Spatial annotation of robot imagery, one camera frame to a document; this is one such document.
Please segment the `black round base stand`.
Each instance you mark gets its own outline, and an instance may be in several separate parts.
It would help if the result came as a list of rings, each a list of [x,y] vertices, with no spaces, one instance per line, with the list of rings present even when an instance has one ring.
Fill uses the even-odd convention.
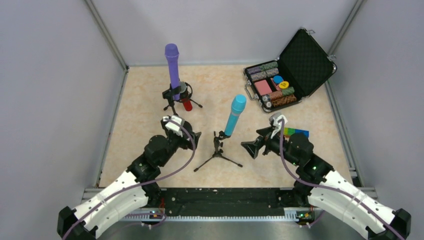
[[[175,100],[174,96],[179,94],[181,91],[181,87],[178,86],[176,88],[172,88],[171,85],[169,85],[169,88],[162,92],[162,98],[167,100],[168,105],[163,108],[164,111],[166,111],[168,108],[172,109],[173,115],[178,116],[176,110],[175,110]]]

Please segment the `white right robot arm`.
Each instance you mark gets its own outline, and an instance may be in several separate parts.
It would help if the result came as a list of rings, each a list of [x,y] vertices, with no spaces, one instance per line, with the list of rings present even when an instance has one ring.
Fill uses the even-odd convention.
[[[334,167],[316,155],[314,145],[304,133],[289,138],[272,136],[271,127],[257,130],[254,141],[241,146],[255,159],[260,149],[263,155],[275,153],[295,182],[294,195],[301,205],[312,205],[350,226],[366,240],[405,240],[411,233],[411,214],[403,208],[387,207],[363,190],[351,184]]]

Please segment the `red glitter microphone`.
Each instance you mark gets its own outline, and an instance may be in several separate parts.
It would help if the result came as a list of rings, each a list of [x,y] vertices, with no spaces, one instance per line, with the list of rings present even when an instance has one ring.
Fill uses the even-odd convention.
[[[191,103],[191,96],[193,94],[193,89],[190,84],[181,81],[180,82],[180,102],[183,104],[184,109],[187,112],[190,112],[193,109],[192,103]]]

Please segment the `purple toy microphone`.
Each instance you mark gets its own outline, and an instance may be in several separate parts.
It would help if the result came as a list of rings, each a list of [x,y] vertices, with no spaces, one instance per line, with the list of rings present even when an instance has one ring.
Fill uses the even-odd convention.
[[[179,55],[180,53],[175,43],[168,43],[165,46],[164,56],[168,64],[170,86],[172,90],[180,86],[179,67],[178,67]]]

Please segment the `shock mount tripod stand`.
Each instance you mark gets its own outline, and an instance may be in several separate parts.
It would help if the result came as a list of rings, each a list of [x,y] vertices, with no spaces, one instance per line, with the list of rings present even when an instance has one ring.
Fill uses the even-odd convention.
[[[177,95],[177,90],[179,90],[179,99],[175,100],[174,96]],[[179,87],[172,89],[172,86],[170,85],[169,88],[162,92],[162,98],[167,100],[168,105],[163,108],[164,111],[166,111],[168,108],[172,109],[172,112],[174,115],[177,115],[175,110],[175,102],[182,103],[184,106],[184,109],[187,112],[190,112],[193,109],[192,103],[196,104],[199,108],[203,108],[201,104],[194,101],[192,99],[193,96],[193,88],[192,86],[184,81],[179,82]]]

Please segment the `black tripod mic stand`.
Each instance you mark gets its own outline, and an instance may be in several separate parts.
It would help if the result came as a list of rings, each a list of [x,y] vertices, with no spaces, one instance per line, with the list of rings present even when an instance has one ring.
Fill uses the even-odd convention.
[[[214,145],[214,152],[212,154],[212,156],[210,158],[208,158],[207,160],[205,160],[202,164],[200,164],[198,167],[196,167],[193,172],[197,172],[200,168],[202,168],[204,165],[206,165],[209,161],[211,161],[214,158],[221,158],[224,159],[230,163],[235,164],[236,166],[242,168],[243,165],[240,163],[237,163],[227,157],[225,157],[223,155],[224,151],[223,151],[223,140],[225,139],[229,139],[230,136],[226,135],[223,131],[220,131],[218,134],[216,132],[214,132],[214,138],[213,138],[213,145]]]

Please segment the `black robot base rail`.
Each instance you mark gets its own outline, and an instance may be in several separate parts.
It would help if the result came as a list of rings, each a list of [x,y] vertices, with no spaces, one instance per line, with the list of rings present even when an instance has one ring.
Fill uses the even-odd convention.
[[[292,188],[169,187],[150,199],[145,209],[162,210],[168,217],[274,217],[289,208],[316,210]]]

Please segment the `cyan toy microphone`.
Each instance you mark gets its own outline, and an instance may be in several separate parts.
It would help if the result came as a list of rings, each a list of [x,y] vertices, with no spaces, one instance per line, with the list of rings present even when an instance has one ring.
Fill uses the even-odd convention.
[[[247,98],[243,94],[238,94],[234,97],[231,103],[231,111],[224,129],[226,136],[231,136],[234,132],[238,119],[241,113],[245,110]]]

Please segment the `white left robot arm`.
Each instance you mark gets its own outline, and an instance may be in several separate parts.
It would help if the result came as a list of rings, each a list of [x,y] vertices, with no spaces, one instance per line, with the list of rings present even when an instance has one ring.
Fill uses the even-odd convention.
[[[202,135],[177,115],[164,116],[160,123],[165,134],[152,136],[115,181],[89,200],[59,212],[57,233],[63,240],[96,240],[126,215],[159,198],[161,168],[178,149],[195,153]]]

